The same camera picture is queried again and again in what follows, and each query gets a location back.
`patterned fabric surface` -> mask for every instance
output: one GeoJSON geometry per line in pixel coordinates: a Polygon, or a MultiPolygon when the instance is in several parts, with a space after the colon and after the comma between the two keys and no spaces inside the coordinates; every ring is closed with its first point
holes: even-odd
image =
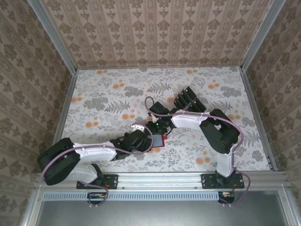
{"type": "Polygon", "coordinates": [[[239,65],[272,0],[42,0],[78,68],[239,65]]]}
{"type": "Polygon", "coordinates": [[[28,2],[0,0],[0,225],[15,226],[71,75],[28,2]]]}
{"type": "MultiPolygon", "coordinates": [[[[132,123],[149,120],[146,96],[172,109],[175,96],[187,86],[209,111],[221,109],[243,130],[246,139],[235,155],[238,169],[269,170],[237,67],[78,71],[63,137],[92,144],[123,136],[132,123]]],[[[213,171],[216,153],[201,131],[180,128],[168,136],[165,147],[95,162],[105,172],[213,171]]]]}
{"type": "Polygon", "coordinates": [[[286,1],[247,74],[277,166],[301,206],[301,1],[286,1]]]}

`robotic arm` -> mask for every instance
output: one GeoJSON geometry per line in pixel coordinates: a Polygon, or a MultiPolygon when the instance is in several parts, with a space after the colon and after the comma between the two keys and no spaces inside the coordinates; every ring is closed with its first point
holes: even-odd
{"type": "Polygon", "coordinates": [[[154,103],[151,108],[147,108],[153,121],[146,126],[133,125],[131,133],[125,133],[123,137],[104,144],[78,144],[69,138],[60,140],[38,158],[45,182],[47,185],[54,185],[62,181],[84,181],[100,185],[103,174],[97,164],[90,164],[92,161],[116,161],[130,154],[137,154],[136,151],[147,152],[152,148],[149,135],[165,134],[167,128],[185,127],[203,131],[210,146],[217,152],[217,183],[221,187],[229,183],[232,186],[231,180],[235,175],[232,149],[239,136],[234,124],[229,124],[230,119],[219,109],[203,113],[205,106],[189,87],[176,97],[174,105],[176,108],[170,111],[160,102],[154,103]],[[70,148],[73,150],[62,155],[70,148]],[[58,155],[62,156],[50,164],[58,155]]]}

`purple cable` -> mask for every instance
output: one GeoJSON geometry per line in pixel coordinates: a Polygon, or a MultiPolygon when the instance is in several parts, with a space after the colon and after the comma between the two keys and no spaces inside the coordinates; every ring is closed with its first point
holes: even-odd
{"type": "Polygon", "coordinates": [[[203,116],[203,117],[208,117],[208,118],[213,118],[213,119],[218,119],[218,120],[224,121],[224,122],[230,124],[231,126],[235,127],[239,131],[239,133],[241,135],[241,140],[240,140],[240,142],[232,150],[232,163],[231,163],[231,165],[234,166],[234,152],[243,143],[244,138],[245,138],[243,131],[236,124],[234,124],[233,122],[231,122],[231,121],[229,121],[227,119],[224,119],[224,118],[221,118],[221,117],[217,117],[217,116],[214,116],[214,115],[203,114],[203,113],[182,112],[182,113],[174,113],[174,114],[157,114],[157,113],[152,112],[148,108],[148,106],[146,104],[147,99],[151,99],[152,102],[153,102],[153,104],[155,103],[155,101],[154,101],[154,99],[152,97],[146,97],[145,101],[144,101],[144,105],[145,105],[146,110],[148,110],[151,114],[153,114],[155,116],[159,116],[159,117],[168,117],[168,116],[176,116],[176,115],[203,116]]]}
{"type": "Polygon", "coordinates": [[[146,97],[145,100],[144,100],[145,108],[146,108],[151,114],[153,114],[153,115],[155,115],[155,116],[159,116],[159,117],[168,117],[168,116],[176,116],[176,115],[203,116],[203,117],[208,117],[208,118],[213,118],[213,119],[217,119],[217,120],[224,121],[224,122],[230,124],[231,126],[235,127],[235,128],[239,131],[239,133],[240,133],[240,135],[241,135],[241,140],[240,140],[240,142],[232,149],[232,162],[231,162],[231,165],[232,165],[232,168],[233,168],[235,171],[237,171],[238,173],[241,173],[242,175],[246,176],[246,177],[248,178],[248,180],[249,180],[248,186],[247,186],[246,191],[245,191],[245,193],[243,194],[243,196],[242,196],[240,199],[238,199],[237,201],[233,202],[232,205],[233,205],[233,204],[236,204],[236,203],[238,203],[238,202],[240,202],[240,201],[242,200],[242,198],[243,198],[243,197],[247,194],[247,192],[249,191],[249,188],[250,188],[250,185],[251,185],[251,179],[250,179],[250,177],[249,177],[247,174],[245,174],[245,173],[243,173],[243,172],[240,172],[239,170],[237,170],[237,169],[234,167],[234,156],[235,156],[234,153],[235,153],[235,150],[238,149],[238,147],[243,143],[244,138],[245,138],[243,131],[242,131],[236,124],[234,124],[233,122],[231,122],[231,121],[229,121],[229,120],[227,120],[227,119],[224,119],[224,118],[221,118],[221,117],[217,117],[217,116],[213,116],[213,115],[209,115],[209,114],[193,113],[193,112],[182,112],[182,113],[174,113],[174,114],[157,114],[157,113],[152,112],[152,111],[148,108],[147,103],[146,103],[147,99],[151,99],[153,105],[155,104],[155,101],[154,101],[154,99],[153,99],[152,97],[146,97]]]}
{"type": "Polygon", "coordinates": [[[146,149],[144,152],[135,152],[135,153],[132,153],[132,152],[128,152],[128,151],[125,151],[125,150],[122,150],[122,149],[119,149],[119,148],[116,148],[116,147],[113,147],[113,146],[107,146],[107,145],[88,145],[88,146],[73,147],[73,148],[70,148],[70,149],[68,149],[66,151],[63,151],[62,153],[60,153],[59,155],[57,155],[53,160],[51,160],[50,163],[48,163],[48,165],[43,169],[43,171],[41,173],[41,176],[40,176],[41,180],[44,181],[44,175],[45,175],[46,171],[49,169],[50,166],[52,166],[52,164],[56,160],[58,160],[59,158],[61,158],[62,156],[66,155],[69,152],[72,152],[72,151],[75,151],[75,150],[79,150],[79,149],[82,149],[82,148],[84,148],[84,149],[87,148],[88,149],[88,148],[96,148],[96,147],[107,147],[107,148],[110,148],[110,149],[113,149],[113,150],[116,150],[116,151],[120,151],[120,152],[123,152],[123,153],[127,153],[127,154],[144,154],[144,153],[148,152],[152,148],[152,146],[154,144],[154,137],[153,137],[150,129],[147,128],[144,125],[140,125],[140,124],[137,124],[137,123],[134,123],[133,125],[138,125],[138,126],[144,127],[149,132],[149,134],[150,134],[151,144],[150,144],[149,148],[146,149]]]}
{"type": "MultiPolygon", "coordinates": [[[[90,184],[87,184],[87,183],[85,183],[85,182],[83,182],[83,181],[80,181],[80,182],[81,182],[83,185],[85,185],[85,186],[88,186],[88,187],[97,187],[97,188],[100,188],[100,189],[103,189],[103,190],[106,191],[106,195],[105,195],[104,199],[103,199],[100,203],[98,203],[97,205],[102,205],[102,204],[106,201],[106,199],[108,198],[108,196],[109,196],[109,190],[106,189],[105,187],[98,186],[98,185],[90,185],[90,184]]],[[[89,196],[88,203],[89,203],[90,205],[93,205],[93,204],[91,203],[91,198],[92,198],[93,196],[96,196],[96,195],[97,195],[97,194],[92,194],[92,195],[89,196]]]]}
{"type": "Polygon", "coordinates": [[[233,203],[228,203],[226,200],[220,198],[220,200],[222,200],[222,201],[224,202],[224,204],[226,204],[226,205],[228,205],[228,206],[229,206],[229,205],[237,204],[237,203],[239,203],[240,201],[242,201],[242,199],[243,199],[244,196],[248,193],[248,191],[249,191],[249,189],[250,189],[250,186],[251,186],[251,179],[250,179],[250,177],[249,177],[247,174],[245,174],[245,173],[239,171],[239,170],[236,169],[235,167],[234,167],[234,169],[235,169],[235,171],[237,171],[238,173],[240,173],[240,174],[244,175],[246,178],[248,178],[248,186],[246,187],[246,190],[245,190],[244,194],[243,194],[237,201],[235,201],[235,202],[233,202],[233,203]]]}

